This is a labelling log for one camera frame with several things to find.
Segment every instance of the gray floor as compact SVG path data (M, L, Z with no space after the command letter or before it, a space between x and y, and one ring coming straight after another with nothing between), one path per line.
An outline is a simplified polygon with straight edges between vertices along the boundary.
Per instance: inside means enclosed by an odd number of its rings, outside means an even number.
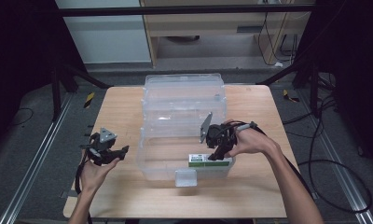
M128 65L128 68L114 69L112 67L104 72L93 66L90 73L97 79L113 85L143 85L145 76L149 74L214 72L220 73L226 83L252 84L262 81L282 69L265 65L256 43L248 35L201 36L200 40L195 42L174 42L171 39L163 38L160 44L159 60L155 68L132 68ZM86 133L90 133L90 125L94 124L105 95L105 90L100 90L79 78L76 80L80 85L79 90L72 94L70 108L21 207L18 220L28 220L26 222L31 223L50 223L50 220L57 223L66 220L62 215L65 199L60 195L63 190L70 189L73 183L80 159L78 146L88 141ZM290 80L292 80L292 75L270 87L282 120L289 120L308 112L303 103L294 103L283 98L284 89L290 90L299 98L303 98L308 92L308 88L292 91ZM87 95L92 91L95 92L95 97L91 106L87 109L83 108ZM320 91L322 98L327 94L326 91ZM69 95L70 93L65 93L62 90L63 99ZM10 125L7 134L2 137L0 142L0 216L17 191L51 123L50 86L26 94L21 102L21 107L31 110L21 110L13 122L26 121L23 124ZM298 162L308 159L311 139L296 134L312 136L314 132L312 121L313 119L306 118L284 126ZM323 121L325 132L320 136L327 134L341 161L363 178L373 195L373 160L358 156L353 136L344 124L341 114L333 107L326 109ZM325 151L325 145L322 144L320 138L317 138L313 148L313 157L327 158ZM349 200L339 184L333 166L314 164L312 167L312 177L318 190L334 203L350 209ZM299 169L309 183L306 166L300 166ZM359 184L356 186L366 200L364 189ZM316 202L325 223L364 223L360 222L354 214L333 208L322 198L316 199ZM256 222L274 223L274 221L267 218L259 219ZM282 219L279 223L287 222L286 219Z

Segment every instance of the transparent plastic container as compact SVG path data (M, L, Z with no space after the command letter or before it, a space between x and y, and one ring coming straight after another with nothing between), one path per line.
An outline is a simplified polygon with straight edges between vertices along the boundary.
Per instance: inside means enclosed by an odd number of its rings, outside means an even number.
M200 126L209 113L213 112L212 124L225 121L227 99L219 74L147 76L142 108L137 164L146 179L177 183L179 177L187 185L195 181L189 179L193 176L228 175L235 161L229 166L188 167L189 154L214 153L200 143Z
M227 115L219 74L147 76L142 104L144 129L164 136L198 136L210 112L212 123Z

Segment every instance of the wooden table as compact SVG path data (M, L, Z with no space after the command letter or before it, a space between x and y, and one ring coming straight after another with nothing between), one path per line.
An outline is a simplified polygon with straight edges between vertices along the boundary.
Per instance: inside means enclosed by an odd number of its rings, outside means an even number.
M256 122L296 165L267 86L227 85L226 96L229 119ZM199 180L193 188L177 188L174 181L145 180L136 164L142 97L142 87L113 87L105 95L93 132L105 127L118 135L112 149L131 147L125 161L110 172L97 192L90 208L92 217L286 217L274 174L261 154L238 155L228 178ZM66 217L71 216L75 204L75 197L67 199Z

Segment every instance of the black pole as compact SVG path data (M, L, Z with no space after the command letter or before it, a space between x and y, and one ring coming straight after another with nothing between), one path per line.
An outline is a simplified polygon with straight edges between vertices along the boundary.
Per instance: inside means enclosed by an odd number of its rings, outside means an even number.
M163 14L209 14L247 12L301 12L323 10L332 5L315 4L270 4L270 5L223 5L223 6L180 6L180 7L102 7L60 8L59 10L36 11L39 15L61 17L130 16Z

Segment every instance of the wrist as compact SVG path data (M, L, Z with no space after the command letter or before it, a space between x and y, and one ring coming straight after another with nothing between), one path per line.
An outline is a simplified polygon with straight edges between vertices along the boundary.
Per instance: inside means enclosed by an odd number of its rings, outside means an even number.
M279 158L279 155L283 155L280 145L275 143L274 141L268 142L262 153L269 161L273 161Z

